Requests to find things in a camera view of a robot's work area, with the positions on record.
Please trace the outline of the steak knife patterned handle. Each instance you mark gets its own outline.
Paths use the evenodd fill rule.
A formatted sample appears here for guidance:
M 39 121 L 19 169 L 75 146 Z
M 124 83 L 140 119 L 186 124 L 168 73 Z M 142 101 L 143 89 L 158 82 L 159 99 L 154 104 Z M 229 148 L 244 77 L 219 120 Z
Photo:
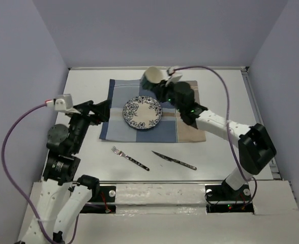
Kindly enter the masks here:
M 182 162 L 182 161 L 177 160 L 177 159 L 173 159 L 173 158 L 171 158 L 171 157 L 165 156 L 165 155 L 160 154 L 160 153 L 155 152 L 155 151 L 152 151 L 152 152 L 153 152 L 155 155 L 157 155 L 157 156 L 159 156 L 159 157 L 161 157 L 161 158 L 163 158 L 163 159 L 165 159 L 165 160 L 167 160 L 167 161 L 177 163 L 177 164 L 179 164 L 179 165 L 182 165 L 182 166 L 184 166 L 184 167 L 190 168 L 190 169 L 192 169 L 192 170 L 197 170 L 197 167 L 195 167 L 195 166 L 193 166 L 193 165 L 187 164 L 187 163 Z

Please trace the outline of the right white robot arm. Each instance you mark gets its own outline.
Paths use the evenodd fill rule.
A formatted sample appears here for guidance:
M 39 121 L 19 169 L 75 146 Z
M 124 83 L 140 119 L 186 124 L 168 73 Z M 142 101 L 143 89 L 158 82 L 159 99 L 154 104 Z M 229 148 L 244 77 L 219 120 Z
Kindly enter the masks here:
M 221 117 L 194 99 L 194 91 L 186 82 L 169 83 L 161 80 L 150 90 L 160 102 L 169 102 L 180 113 L 182 121 L 198 130 L 214 134 L 229 142 L 234 153 L 236 168 L 223 180 L 220 193 L 233 199 L 240 188 L 262 169 L 277 154 L 276 148 L 262 124 L 243 125 Z

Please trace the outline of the blue beige plaid cloth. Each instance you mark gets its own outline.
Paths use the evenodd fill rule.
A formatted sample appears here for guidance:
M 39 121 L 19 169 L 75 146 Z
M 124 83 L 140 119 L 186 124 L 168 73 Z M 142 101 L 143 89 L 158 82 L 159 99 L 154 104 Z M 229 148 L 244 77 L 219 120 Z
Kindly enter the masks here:
M 205 132 L 186 125 L 180 113 L 168 102 L 162 103 L 163 117 L 155 127 L 137 130 L 123 119 L 123 107 L 136 96 L 155 95 L 140 87 L 139 80 L 109 81 L 108 99 L 111 101 L 109 122 L 103 123 L 100 139 L 116 142 L 181 143 L 205 142 Z

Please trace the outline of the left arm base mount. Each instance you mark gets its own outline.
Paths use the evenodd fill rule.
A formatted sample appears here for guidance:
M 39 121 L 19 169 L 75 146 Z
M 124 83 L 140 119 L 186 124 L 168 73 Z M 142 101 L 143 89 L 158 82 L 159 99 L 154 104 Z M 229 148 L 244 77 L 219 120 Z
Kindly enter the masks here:
M 96 197 L 92 197 L 80 211 L 81 214 L 112 214 L 116 212 L 115 205 L 116 186 L 100 185 L 100 191 Z

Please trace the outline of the silver fork patterned handle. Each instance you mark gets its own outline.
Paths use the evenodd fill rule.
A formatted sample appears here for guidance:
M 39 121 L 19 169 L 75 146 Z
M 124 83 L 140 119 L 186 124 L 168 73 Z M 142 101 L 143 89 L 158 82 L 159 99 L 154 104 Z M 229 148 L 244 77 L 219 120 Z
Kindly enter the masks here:
M 137 160 L 133 159 L 132 157 L 128 156 L 127 154 L 125 154 L 123 151 L 121 151 L 120 149 L 116 148 L 115 146 L 113 146 L 111 150 L 115 154 L 117 154 L 120 157 L 123 157 L 123 158 L 131 161 L 132 163 L 136 164 L 137 166 L 141 167 L 142 169 L 144 169 L 146 171 L 150 171 L 150 169 L 147 166 L 143 165 L 142 163 L 140 163 Z

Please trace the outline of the blue floral ceramic plate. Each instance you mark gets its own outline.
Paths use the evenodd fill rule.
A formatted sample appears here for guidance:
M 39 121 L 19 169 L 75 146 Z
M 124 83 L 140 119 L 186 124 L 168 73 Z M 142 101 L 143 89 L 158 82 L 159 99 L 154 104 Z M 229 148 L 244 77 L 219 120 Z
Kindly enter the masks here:
M 155 127 L 163 116 L 161 104 L 149 96 L 137 96 L 123 107 L 123 118 L 132 128 L 147 130 Z

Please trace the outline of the paper cup green base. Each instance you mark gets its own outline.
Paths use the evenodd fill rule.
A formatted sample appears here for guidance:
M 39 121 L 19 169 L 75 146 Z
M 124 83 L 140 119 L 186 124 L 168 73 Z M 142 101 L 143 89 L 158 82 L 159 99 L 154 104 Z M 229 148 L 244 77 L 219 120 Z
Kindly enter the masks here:
M 148 67 L 140 78 L 140 85 L 145 90 L 152 90 L 164 80 L 162 71 L 155 66 Z

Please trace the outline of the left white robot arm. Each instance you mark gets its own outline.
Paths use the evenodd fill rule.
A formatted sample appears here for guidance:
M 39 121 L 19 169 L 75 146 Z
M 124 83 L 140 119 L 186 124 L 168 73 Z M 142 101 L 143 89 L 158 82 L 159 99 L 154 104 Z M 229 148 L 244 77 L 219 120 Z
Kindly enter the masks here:
M 19 243 L 65 243 L 65 234 L 88 201 L 99 196 L 99 180 L 83 175 L 64 200 L 80 159 L 79 153 L 89 126 L 97 126 L 110 118 L 110 100 L 94 104 L 92 100 L 73 105 L 70 95 L 47 100 L 45 107 L 70 117 L 68 125 L 56 124 L 48 130 L 48 156 L 43 171 L 41 193 L 37 205 L 29 202 L 34 217 Z

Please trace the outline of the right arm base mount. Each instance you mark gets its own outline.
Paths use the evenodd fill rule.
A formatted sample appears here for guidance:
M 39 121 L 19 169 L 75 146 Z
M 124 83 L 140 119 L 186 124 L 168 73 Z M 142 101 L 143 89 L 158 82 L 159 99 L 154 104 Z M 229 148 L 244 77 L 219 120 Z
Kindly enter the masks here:
M 208 214 L 224 214 L 234 212 L 254 213 L 251 203 L 251 191 L 248 185 L 243 185 L 235 193 L 226 195 L 221 191 L 221 185 L 205 186 L 206 212 Z

